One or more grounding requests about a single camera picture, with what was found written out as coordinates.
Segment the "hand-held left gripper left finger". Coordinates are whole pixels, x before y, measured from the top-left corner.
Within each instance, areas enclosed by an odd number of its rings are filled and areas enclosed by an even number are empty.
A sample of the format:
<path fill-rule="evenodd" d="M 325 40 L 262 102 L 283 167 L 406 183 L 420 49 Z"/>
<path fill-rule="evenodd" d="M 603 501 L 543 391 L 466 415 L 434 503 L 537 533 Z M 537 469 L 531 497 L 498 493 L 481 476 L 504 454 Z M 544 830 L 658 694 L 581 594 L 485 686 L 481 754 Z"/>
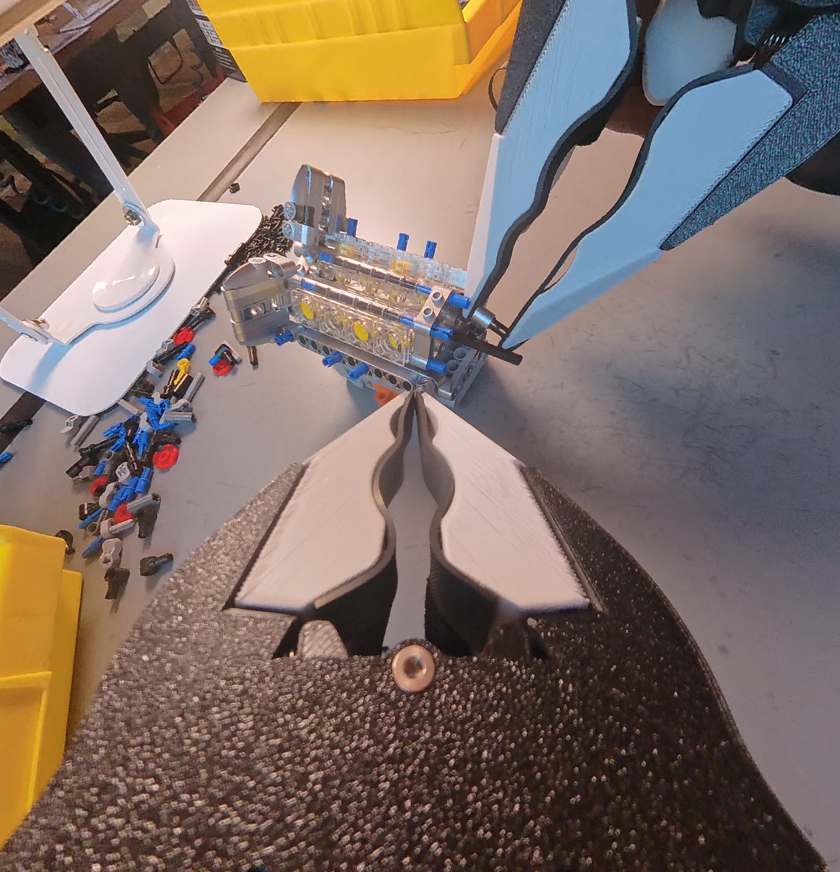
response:
<path fill-rule="evenodd" d="M 392 400 L 314 454 L 237 590 L 237 606 L 299 614 L 369 581 L 395 549 L 415 396 Z"/>

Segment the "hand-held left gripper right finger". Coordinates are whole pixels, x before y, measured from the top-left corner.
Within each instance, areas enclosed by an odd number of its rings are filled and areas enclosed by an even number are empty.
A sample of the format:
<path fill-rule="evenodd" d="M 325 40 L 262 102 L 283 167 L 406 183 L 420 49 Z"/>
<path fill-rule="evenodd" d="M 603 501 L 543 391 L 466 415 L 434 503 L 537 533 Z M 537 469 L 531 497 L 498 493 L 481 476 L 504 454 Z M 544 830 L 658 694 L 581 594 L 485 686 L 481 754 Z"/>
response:
<path fill-rule="evenodd" d="M 436 501 L 430 528 L 444 579 L 433 599 L 455 630 L 563 614 L 582 621 L 592 599 L 527 468 L 455 412 L 417 396 L 425 483 Z"/>

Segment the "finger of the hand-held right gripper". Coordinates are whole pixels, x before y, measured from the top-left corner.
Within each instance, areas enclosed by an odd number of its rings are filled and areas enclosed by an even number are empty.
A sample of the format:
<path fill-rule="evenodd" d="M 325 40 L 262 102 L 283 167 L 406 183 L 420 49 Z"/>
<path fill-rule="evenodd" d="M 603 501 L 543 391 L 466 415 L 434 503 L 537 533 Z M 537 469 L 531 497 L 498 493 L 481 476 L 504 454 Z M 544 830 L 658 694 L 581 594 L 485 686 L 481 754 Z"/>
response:
<path fill-rule="evenodd" d="M 600 127 L 638 33 L 632 1 L 523 1 L 469 255 L 469 311 L 501 280 L 567 154 Z"/>
<path fill-rule="evenodd" d="M 539 292 L 503 342 L 513 348 L 662 255 L 662 244 L 791 107 L 763 71 L 731 70 L 682 89 L 644 142 L 620 202 L 581 234 L 564 276 Z"/>

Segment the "toy engine model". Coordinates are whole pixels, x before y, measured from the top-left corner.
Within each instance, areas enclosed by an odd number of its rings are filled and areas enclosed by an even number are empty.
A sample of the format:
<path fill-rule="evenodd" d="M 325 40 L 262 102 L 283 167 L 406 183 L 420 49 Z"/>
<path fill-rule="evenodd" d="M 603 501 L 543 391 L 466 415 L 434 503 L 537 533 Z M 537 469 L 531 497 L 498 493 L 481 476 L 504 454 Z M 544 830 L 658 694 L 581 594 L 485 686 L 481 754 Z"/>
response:
<path fill-rule="evenodd" d="M 423 389 L 455 406 L 493 356 L 522 357 L 488 341 L 464 311 L 466 274 L 407 252 L 407 235 L 388 247 L 357 235 L 344 181 L 302 165 L 283 205 L 284 256 L 252 257 L 221 288 L 243 346 L 297 343 L 379 402 Z"/>

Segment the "yellow plastic bin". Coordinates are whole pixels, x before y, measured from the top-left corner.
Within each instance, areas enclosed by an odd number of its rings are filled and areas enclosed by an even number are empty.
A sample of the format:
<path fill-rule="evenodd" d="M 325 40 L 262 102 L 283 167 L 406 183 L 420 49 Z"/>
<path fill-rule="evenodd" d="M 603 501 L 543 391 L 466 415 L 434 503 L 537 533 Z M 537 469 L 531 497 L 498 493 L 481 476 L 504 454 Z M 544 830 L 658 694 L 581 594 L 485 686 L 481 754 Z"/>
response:
<path fill-rule="evenodd" d="M 83 590 L 64 549 L 0 526 L 0 849 L 64 756 Z"/>
<path fill-rule="evenodd" d="M 519 1 L 202 1 L 262 102 L 455 99 L 506 53 Z"/>

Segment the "pile of small black parts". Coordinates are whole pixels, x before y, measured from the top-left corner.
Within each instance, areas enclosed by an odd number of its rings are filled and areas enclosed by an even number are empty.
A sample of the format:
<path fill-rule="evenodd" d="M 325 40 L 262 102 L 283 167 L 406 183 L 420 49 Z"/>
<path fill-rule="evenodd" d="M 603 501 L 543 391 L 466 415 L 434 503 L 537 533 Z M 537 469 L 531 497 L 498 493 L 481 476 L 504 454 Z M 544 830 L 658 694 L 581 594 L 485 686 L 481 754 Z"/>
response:
<path fill-rule="evenodd" d="M 270 214 L 264 215 L 260 226 L 227 258 L 226 266 L 240 267 L 252 257 L 273 254 L 284 256 L 293 247 L 293 243 L 282 232 L 284 222 L 283 205 L 277 204 Z"/>

